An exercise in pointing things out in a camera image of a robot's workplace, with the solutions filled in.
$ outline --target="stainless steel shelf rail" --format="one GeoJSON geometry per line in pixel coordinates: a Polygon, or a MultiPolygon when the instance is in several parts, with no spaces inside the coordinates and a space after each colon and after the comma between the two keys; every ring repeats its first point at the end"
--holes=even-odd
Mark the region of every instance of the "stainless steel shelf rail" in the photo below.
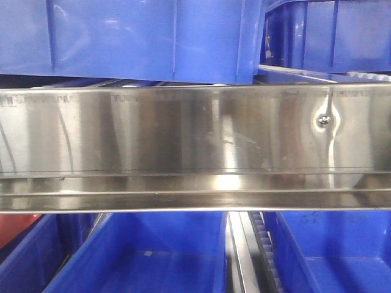
{"type": "Polygon", "coordinates": [[[391,85],[0,90],[0,211],[390,209],[391,85]]]}

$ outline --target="blue plastic crate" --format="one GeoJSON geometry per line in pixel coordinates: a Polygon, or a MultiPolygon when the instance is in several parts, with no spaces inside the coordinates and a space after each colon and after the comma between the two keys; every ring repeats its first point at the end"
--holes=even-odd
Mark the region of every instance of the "blue plastic crate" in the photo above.
{"type": "Polygon", "coordinates": [[[249,84],[265,0],[0,2],[0,73],[249,84]]]}
{"type": "Polygon", "coordinates": [[[281,212],[272,240],[285,292],[391,292],[391,212],[281,212]]]}
{"type": "Polygon", "coordinates": [[[74,254],[86,241],[97,214],[59,214],[57,221],[62,251],[74,254]]]}
{"type": "Polygon", "coordinates": [[[342,73],[391,71],[391,1],[269,0],[261,62],[342,73]]]}
{"type": "Polygon", "coordinates": [[[56,216],[44,215],[0,251],[0,292],[42,292],[65,258],[56,216]]]}
{"type": "Polygon", "coordinates": [[[45,292],[225,292],[225,214],[113,214],[45,292]]]}

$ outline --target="screw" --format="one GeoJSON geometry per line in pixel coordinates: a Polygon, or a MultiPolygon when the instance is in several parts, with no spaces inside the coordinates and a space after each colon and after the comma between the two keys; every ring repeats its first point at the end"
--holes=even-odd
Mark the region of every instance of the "screw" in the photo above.
{"type": "Polygon", "coordinates": [[[325,127],[327,127],[329,125],[330,120],[331,120],[330,116],[321,115],[318,118],[318,126],[322,127],[322,128],[325,128],[325,127]]]}

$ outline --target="blue container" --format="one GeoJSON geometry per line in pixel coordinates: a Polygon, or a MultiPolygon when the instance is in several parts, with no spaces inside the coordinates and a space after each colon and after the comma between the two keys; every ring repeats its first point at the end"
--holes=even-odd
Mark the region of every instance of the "blue container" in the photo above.
{"type": "Polygon", "coordinates": [[[113,214],[45,292],[225,292],[225,214],[113,214]]]}
{"type": "Polygon", "coordinates": [[[391,212],[281,212],[272,240],[285,292],[391,292],[391,212]]]}
{"type": "Polygon", "coordinates": [[[265,0],[0,1],[0,73],[249,84],[265,0]]]}
{"type": "Polygon", "coordinates": [[[389,0],[269,0],[267,11],[262,63],[328,73],[391,71],[389,0]]]}
{"type": "Polygon", "coordinates": [[[0,292],[42,292],[65,258],[56,216],[44,215],[0,251],[0,292]]]}
{"type": "Polygon", "coordinates": [[[74,254],[86,241],[97,214],[59,214],[57,221],[62,251],[74,254]]]}

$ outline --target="stainless steel strip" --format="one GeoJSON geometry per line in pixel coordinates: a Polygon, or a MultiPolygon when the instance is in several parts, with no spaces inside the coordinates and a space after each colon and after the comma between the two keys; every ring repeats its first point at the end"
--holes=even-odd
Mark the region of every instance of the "stainless steel strip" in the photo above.
{"type": "Polygon", "coordinates": [[[391,208],[390,117],[382,83],[0,90],[0,211],[391,208]]]}
{"type": "Polygon", "coordinates": [[[254,231],[249,234],[243,217],[246,212],[229,212],[227,217],[227,252],[231,260],[232,286],[234,293],[260,293],[254,260],[260,259],[260,252],[254,231]]]}

